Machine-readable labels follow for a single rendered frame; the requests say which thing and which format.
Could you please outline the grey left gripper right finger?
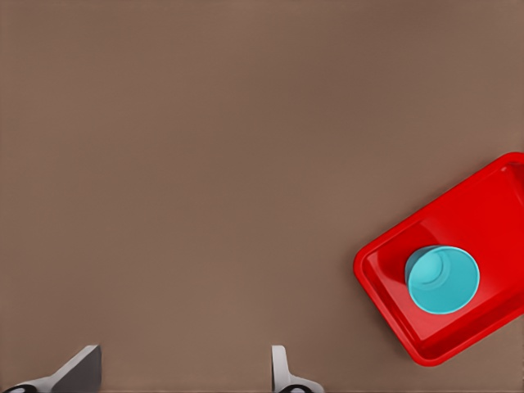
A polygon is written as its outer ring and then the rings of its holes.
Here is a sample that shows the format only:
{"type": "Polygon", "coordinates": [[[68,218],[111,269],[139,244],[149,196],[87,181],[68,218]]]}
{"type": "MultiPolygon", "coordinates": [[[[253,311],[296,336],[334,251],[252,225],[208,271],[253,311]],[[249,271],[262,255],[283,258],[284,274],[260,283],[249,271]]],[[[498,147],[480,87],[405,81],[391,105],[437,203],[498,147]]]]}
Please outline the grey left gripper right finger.
{"type": "Polygon", "coordinates": [[[324,388],[319,383],[290,372],[284,346],[273,345],[271,351],[273,393],[324,393],[324,388]]]}

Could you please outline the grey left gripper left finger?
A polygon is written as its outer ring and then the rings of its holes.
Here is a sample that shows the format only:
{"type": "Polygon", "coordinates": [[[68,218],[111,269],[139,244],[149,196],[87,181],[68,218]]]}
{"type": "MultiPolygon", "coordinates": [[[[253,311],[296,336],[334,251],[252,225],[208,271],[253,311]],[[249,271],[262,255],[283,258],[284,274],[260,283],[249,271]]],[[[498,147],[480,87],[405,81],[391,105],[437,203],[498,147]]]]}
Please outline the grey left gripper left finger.
{"type": "Polygon", "coordinates": [[[102,384],[102,348],[85,346],[52,375],[22,382],[2,393],[98,393],[102,384]]]}

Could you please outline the teal cup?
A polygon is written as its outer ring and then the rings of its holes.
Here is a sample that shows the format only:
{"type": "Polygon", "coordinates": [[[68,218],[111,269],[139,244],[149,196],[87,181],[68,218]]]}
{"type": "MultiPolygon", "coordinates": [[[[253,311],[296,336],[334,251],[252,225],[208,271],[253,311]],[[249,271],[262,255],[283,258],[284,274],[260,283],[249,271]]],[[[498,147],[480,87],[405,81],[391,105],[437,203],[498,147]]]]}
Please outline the teal cup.
{"type": "Polygon", "coordinates": [[[414,304],[429,314],[452,314],[467,305],[480,285],[476,260],[455,246],[425,246],[404,267],[404,281],[414,304]]]}

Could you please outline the red plastic tray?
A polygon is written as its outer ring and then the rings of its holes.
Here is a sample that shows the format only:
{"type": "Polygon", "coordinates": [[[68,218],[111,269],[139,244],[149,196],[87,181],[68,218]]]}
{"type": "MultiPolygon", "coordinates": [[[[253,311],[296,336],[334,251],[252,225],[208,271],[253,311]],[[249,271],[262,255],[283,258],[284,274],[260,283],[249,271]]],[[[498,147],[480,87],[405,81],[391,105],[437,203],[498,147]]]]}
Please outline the red plastic tray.
{"type": "Polygon", "coordinates": [[[363,246],[354,274],[417,364],[442,364],[524,315],[524,152],[502,155],[363,246]],[[425,246],[456,246],[480,269],[462,309],[429,314],[405,285],[408,258],[425,246]]]}

